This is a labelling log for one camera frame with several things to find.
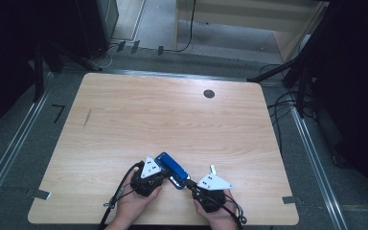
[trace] gray floor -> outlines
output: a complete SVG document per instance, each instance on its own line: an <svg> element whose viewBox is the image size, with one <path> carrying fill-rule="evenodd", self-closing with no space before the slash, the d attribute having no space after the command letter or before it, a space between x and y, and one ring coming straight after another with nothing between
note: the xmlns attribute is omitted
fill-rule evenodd
<svg viewBox="0 0 368 230"><path fill-rule="evenodd" d="M148 0L136 40L141 40L141 47L156 48L159 45L173 45L168 33L157 31L146 18L156 18L162 9L169 9L170 2ZM169 19L160 19L170 25ZM180 22L182 29L179 38L182 44L186 40L187 22ZM151 71L160 73L177 73L209 76L211 79L224 81L244 81L246 78L259 76L262 67L267 64L280 63L280 55L275 51L275 43L269 32L249 31L242 28L216 29L219 25L195 24L192 50L186 53L165 53L157 55L157 51L139 49L136 54L130 53L126 47L122 52L110 52L113 62L104 68L107 73L115 71ZM212 31L229 34L220 35L214 40L207 39ZM256 37L250 41L240 40L245 37ZM107 55L96 59L96 63L109 63ZM27 215L33 199L24 196L28 188L38 188L45 169L50 161L51 154L58 140L62 126L73 103L83 75L86 73L77 64L64 61L66 67L62 74L55 74L53 86L48 94L42 110L37 116L29 135L8 172L0 188L0 229L96 229L96 225L35 225L27 221ZM262 82L267 104L274 104L277 98L286 92L281 86L282 75L279 74ZM31 88L16 105L0 121L0 158L7 149L13 135L29 111L34 89ZM58 115L58 108L53 104L65 105L65 110L54 123ZM279 110L279 116L288 110ZM312 119L305 119L309 126L310 136L316 146L317 153L325 172L330 179L337 200L342 208L343 216L350 229L368 229L368 183L367 179L354 169L340 169L334 166L331 151L326 145L318 123ZM288 180L293 194L303 201L297 205L300 221L295 226L274 226L274 229L333 229L324 197L318 187L313 173L311 162L297 130L291 113L279 120L282 133L283 158ZM177 226L135 227L134 229L181 229ZM247 229L269 229L269 226L248 226Z"/></svg>

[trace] human hand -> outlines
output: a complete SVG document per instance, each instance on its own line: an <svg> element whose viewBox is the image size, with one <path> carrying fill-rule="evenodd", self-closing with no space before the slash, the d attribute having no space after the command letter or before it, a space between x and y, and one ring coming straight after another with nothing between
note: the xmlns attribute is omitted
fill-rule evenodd
<svg viewBox="0 0 368 230"><path fill-rule="evenodd" d="M146 207L158 197L161 191L161 186L158 186L148 196L142 196L132 192L129 183L133 177L135 171L130 172L127 176L126 181L123 185L125 188L121 194L121 199L117 202L116 217L109 225L105 228L106 230L126 230L128 227L137 220L140 215L145 211Z"/></svg>
<svg viewBox="0 0 368 230"><path fill-rule="evenodd" d="M232 194L229 190L224 190L224 194L227 196L232 197ZM194 200L194 205L196 207L196 212L207 219L208 223L213 230L236 230L237 224L232 219L231 215L226 212L224 209L220 208L214 213L206 213L205 210L202 208L201 204L198 200ZM228 208L232 213L235 213L237 208L232 200L227 200L224 204L226 208Z"/></svg>

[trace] floor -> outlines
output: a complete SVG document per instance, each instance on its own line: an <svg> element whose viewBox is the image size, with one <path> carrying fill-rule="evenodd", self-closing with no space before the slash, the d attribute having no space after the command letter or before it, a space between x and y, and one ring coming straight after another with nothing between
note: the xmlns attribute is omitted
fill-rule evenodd
<svg viewBox="0 0 368 230"><path fill-rule="evenodd" d="M113 58L113 62L104 68L105 72L152 71L202 75L211 78L226 77L231 81L239 81L259 76L261 72L282 63L270 31L201 23L194 24L194 36L184 54L166 53L158 56L158 46L164 46L165 49L173 47L175 1L131 0L127 2L134 5L122 5L120 14L122 16L123 8L134 9L130 18L136 18L137 20L133 21L137 23L130 23L129 29L122 29L122 31L125 30L124 32L120 29L121 35L115 34L113 42L119 43L125 40L127 44L132 45L133 41L140 40L141 50L137 54L132 54L130 47L121 52L112 50L109 55ZM187 44L188 35L189 22L180 21L179 47ZM97 64L107 64L109 57L104 55L93 61ZM27 222L27 213L33 200L25 197L24 194L31 185L39 185L84 74L81 69L74 68L71 62L66 62L66 66L63 76L52 76L54 79L50 86L50 95L47 96L45 105L40 108L41 115L35 117L31 126L26 127L30 130L30 134L22 141L21 147L16 147L21 149L16 160L11 162L11 169L6 172L6 179L1 181L0 229L95 229L92 225L42 226ZM282 77L279 74L262 83L267 104L275 104L278 97L286 92L281 85ZM23 118L27 116L33 93L33 89L26 92L0 122L0 158L5 157L7 146L22 124ZM53 104L66 105L63 116L59 117L56 124L53 121L58 116L58 108ZM342 170L333 164L330 147L317 121L299 119L295 116L295 111L288 110L288 106L282 106L278 111L279 117L282 118L276 122L280 126L279 129L276 126L273 128L277 133L278 141L282 140L283 158L291 190L302 202L297 205L300 216L300 222L297 225L273 228L368 229L367 179L354 169ZM303 141L304 135L301 133L304 130L299 129L299 126L306 127L309 131L306 133L308 141ZM322 171L315 169L318 164ZM321 180L323 178L321 174L325 175L325 181ZM321 183L328 183L331 190L323 191ZM325 195L331 195L333 198L330 199ZM329 206L327 203L329 201L336 201L332 203L336 206ZM340 210L331 210L330 207L338 207ZM340 211L343 219L333 219L332 211ZM160 227L159 229L179 228ZM252 226L251 229L269 229L269 226Z"/></svg>

